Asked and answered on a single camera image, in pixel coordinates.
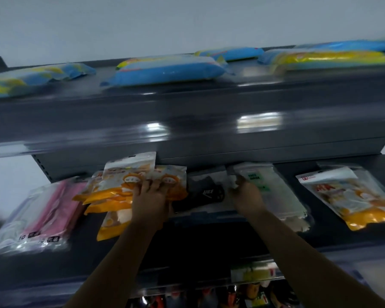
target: hand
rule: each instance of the hand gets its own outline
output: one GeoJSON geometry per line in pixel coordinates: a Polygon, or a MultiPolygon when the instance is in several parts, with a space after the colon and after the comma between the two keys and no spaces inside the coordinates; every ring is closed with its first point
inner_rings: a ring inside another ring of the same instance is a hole
{"type": "Polygon", "coordinates": [[[238,187],[231,188],[229,194],[238,213],[250,220],[267,211],[257,186],[246,181],[241,175],[237,176],[236,184],[238,187]]]}
{"type": "Polygon", "coordinates": [[[159,179],[146,180],[133,190],[133,217],[131,223],[157,231],[168,219],[168,204],[165,195],[169,186],[159,179]]]}

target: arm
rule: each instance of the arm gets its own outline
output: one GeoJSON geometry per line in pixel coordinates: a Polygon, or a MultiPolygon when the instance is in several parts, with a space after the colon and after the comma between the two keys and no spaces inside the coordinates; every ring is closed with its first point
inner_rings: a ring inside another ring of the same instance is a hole
{"type": "Polygon", "coordinates": [[[248,219],[278,268],[307,308],[378,307],[385,301],[311,247],[262,202],[258,188],[239,177],[231,190],[237,211],[248,219]]]}
{"type": "Polygon", "coordinates": [[[168,217],[167,187],[145,181],[134,188],[133,217],[113,248],[64,308],[124,307],[155,232],[168,217]]]}

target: shelf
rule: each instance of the shelf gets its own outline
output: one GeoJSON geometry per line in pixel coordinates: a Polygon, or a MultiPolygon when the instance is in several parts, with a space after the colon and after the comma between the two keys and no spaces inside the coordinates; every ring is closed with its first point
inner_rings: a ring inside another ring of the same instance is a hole
{"type": "Polygon", "coordinates": [[[113,66],[0,99],[0,157],[385,121],[385,67],[273,76],[256,60],[215,80],[105,89],[113,66]]]}
{"type": "MultiPolygon", "coordinates": [[[[385,155],[336,159],[369,170],[385,186],[385,155]]],[[[319,199],[301,186],[295,175],[317,170],[316,161],[276,164],[294,192],[305,203],[315,223],[301,233],[329,259],[356,262],[385,257],[385,223],[350,231],[319,199]]],[[[0,257],[0,306],[34,301],[62,305],[96,268],[116,238],[96,241],[104,214],[82,216],[71,237],[71,249],[59,253],[0,257]]],[[[172,288],[228,284],[230,269],[254,261],[271,262],[261,239],[246,222],[208,224],[190,228],[168,223],[154,236],[140,267],[133,296],[172,288]]]]}

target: white wall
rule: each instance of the white wall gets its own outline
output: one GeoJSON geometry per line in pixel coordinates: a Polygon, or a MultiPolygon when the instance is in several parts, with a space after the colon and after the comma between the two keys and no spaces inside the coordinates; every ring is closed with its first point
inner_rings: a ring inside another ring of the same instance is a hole
{"type": "Polygon", "coordinates": [[[385,38],[385,0],[0,0],[9,66],[385,38]]]}

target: person's left hand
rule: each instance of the person's left hand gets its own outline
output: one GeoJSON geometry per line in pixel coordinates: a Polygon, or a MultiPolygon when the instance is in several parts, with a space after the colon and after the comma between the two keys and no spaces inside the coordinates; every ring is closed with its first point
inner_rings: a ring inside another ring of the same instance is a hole
{"type": "Polygon", "coordinates": [[[146,180],[133,190],[133,217],[131,223],[149,228],[154,232],[163,227],[168,219],[168,204],[165,202],[169,186],[159,179],[146,180]]]}

